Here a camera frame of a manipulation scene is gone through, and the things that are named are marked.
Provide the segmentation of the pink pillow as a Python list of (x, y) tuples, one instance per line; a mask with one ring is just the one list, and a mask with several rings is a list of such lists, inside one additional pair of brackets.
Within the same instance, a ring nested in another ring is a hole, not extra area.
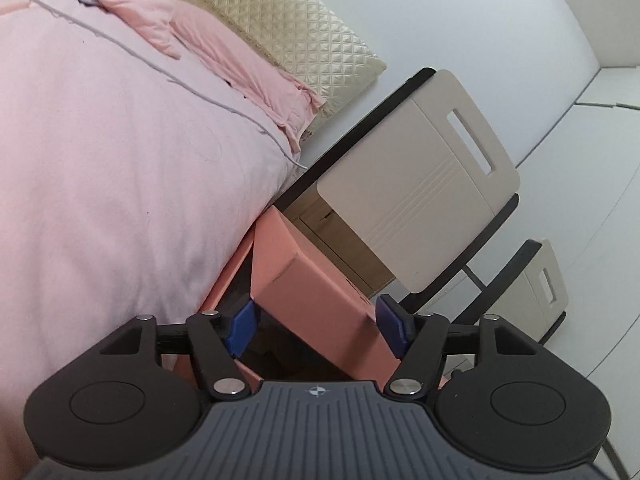
[(212, 14), (178, 1), (170, 26), (207, 68), (259, 107), (286, 135), (293, 153), (326, 102), (314, 89), (272, 65)]

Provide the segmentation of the beige quilted headboard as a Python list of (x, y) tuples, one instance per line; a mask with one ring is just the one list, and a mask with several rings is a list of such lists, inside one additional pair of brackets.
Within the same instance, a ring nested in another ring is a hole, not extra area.
[(269, 62), (326, 100), (309, 133), (386, 70), (386, 64), (321, 0), (184, 1), (216, 15)]

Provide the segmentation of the right beige folding chair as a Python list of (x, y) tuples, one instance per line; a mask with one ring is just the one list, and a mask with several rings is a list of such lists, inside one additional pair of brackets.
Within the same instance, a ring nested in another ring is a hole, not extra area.
[(568, 295), (551, 243), (526, 240), (452, 322), (476, 324), (493, 315), (545, 344), (566, 318)]

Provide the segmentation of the orange box lid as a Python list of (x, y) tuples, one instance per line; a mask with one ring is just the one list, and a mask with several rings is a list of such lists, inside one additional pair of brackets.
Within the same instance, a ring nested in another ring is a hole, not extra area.
[(382, 388), (398, 367), (372, 302), (276, 208), (246, 233), (200, 311), (231, 311), (234, 283), (241, 297), (348, 377)]

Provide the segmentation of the left beige folding chair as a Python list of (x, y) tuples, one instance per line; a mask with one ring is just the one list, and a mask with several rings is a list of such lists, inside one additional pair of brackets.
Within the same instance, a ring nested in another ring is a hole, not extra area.
[(318, 158), (276, 201), (309, 190), (407, 289), (418, 312), (518, 208), (520, 176), (449, 70), (421, 68)]

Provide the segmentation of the wooden drawer cabinet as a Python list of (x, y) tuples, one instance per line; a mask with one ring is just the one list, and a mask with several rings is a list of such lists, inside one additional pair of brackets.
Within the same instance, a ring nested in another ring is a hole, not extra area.
[(366, 296), (373, 296), (394, 280), (390, 270), (322, 200), (314, 186), (283, 213)]

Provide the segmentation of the beige folding chair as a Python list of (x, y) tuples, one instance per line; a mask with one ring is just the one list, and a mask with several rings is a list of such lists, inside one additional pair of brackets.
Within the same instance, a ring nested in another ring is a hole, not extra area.
[(452, 322), (476, 324), (493, 315), (545, 344), (566, 318), (568, 295), (551, 243), (526, 240)]
[(276, 201), (309, 190), (407, 289), (418, 312), (518, 208), (520, 176), (449, 70), (421, 68), (318, 158)]

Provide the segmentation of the pink bed sheet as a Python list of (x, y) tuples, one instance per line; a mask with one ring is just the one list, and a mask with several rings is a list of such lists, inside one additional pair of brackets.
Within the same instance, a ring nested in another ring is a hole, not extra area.
[(144, 313), (194, 313), (288, 180), (286, 135), (192, 53), (78, 0), (1, 0), (1, 474), (24, 405)]

